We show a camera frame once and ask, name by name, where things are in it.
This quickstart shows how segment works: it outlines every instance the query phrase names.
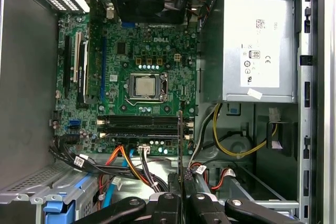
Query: screw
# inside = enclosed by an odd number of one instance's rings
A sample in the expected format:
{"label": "screw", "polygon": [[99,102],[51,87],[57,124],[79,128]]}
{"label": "screw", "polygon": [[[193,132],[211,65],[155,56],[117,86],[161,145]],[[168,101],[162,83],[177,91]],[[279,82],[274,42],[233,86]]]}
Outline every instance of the screw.
{"label": "screw", "polygon": [[131,199],[131,200],[130,200],[130,205],[132,205],[132,206],[136,206],[136,205],[138,205],[138,204],[140,204],[140,202],[139,202],[137,199]]}
{"label": "screw", "polygon": [[166,195],[164,196],[164,198],[165,198],[165,199],[173,199],[174,196],[171,195],[171,194],[166,194]]}
{"label": "screw", "polygon": [[241,206],[241,205],[242,205],[242,202],[241,202],[240,200],[238,200],[238,199],[234,199],[234,200],[232,201],[232,203],[233,203],[233,205],[235,205],[235,206]]}
{"label": "screw", "polygon": [[196,197],[198,199],[205,199],[205,196],[203,194],[196,194]]}

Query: dell logo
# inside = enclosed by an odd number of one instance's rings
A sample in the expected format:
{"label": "dell logo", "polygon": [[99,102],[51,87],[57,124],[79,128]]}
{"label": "dell logo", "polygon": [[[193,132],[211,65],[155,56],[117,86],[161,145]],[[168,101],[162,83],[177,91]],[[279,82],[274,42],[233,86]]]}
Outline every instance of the dell logo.
{"label": "dell logo", "polygon": [[154,38],[154,42],[165,42],[165,43],[169,43],[168,38]]}

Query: gray metal wall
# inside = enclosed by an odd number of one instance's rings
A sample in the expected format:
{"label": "gray metal wall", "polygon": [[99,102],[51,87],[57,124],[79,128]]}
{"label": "gray metal wall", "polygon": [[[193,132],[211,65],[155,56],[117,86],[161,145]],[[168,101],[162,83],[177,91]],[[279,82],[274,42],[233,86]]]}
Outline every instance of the gray metal wall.
{"label": "gray metal wall", "polygon": [[53,160],[57,19],[35,0],[5,0],[0,75],[0,188]]}

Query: yellow wire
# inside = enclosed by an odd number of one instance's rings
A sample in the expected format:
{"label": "yellow wire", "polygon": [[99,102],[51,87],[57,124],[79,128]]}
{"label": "yellow wire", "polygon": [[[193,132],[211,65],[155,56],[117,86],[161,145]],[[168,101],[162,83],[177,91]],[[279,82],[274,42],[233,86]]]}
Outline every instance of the yellow wire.
{"label": "yellow wire", "polygon": [[126,152],[124,150],[123,147],[120,148],[122,155],[124,156],[124,158],[126,159],[129,168],[132,170],[133,174],[142,182],[144,182],[146,185],[149,185],[149,183],[147,182],[147,180],[145,180],[139,173],[138,171],[134,168],[133,163],[128,159]]}
{"label": "yellow wire", "polygon": [[[224,148],[220,142],[218,141],[218,138],[217,138],[217,129],[216,129],[216,126],[217,126],[217,114],[218,114],[218,110],[219,110],[219,106],[220,106],[220,103],[216,105],[216,108],[215,108],[215,111],[214,111],[214,118],[213,118],[213,132],[214,132],[214,136],[215,136],[215,141],[216,141],[216,144],[217,146],[219,147],[219,149],[224,152],[225,154],[229,155],[229,156],[233,156],[233,157],[244,157],[244,156],[247,156],[253,152],[256,152],[257,150],[259,150],[260,148],[262,148],[264,145],[266,145],[266,140],[263,141],[261,144],[259,144],[258,146],[250,149],[249,151],[246,151],[246,152],[242,152],[242,153],[234,153],[234,152],[230,152],[229,150],[227,150],[226,148]],[[278,124],[275,125],[275,129],[274,131],[272,132],[272,136],[274,136],[276,134],[278,130]]]}

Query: blue connector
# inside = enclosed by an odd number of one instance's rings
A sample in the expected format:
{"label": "blue connector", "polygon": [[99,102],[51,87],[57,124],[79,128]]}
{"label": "blue connector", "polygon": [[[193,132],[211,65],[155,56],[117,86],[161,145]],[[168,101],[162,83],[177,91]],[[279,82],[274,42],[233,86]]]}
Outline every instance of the blue connector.
{"label": "blue connector", "polygon": [[80,120],[69,120],[70,126],[80,126]]}

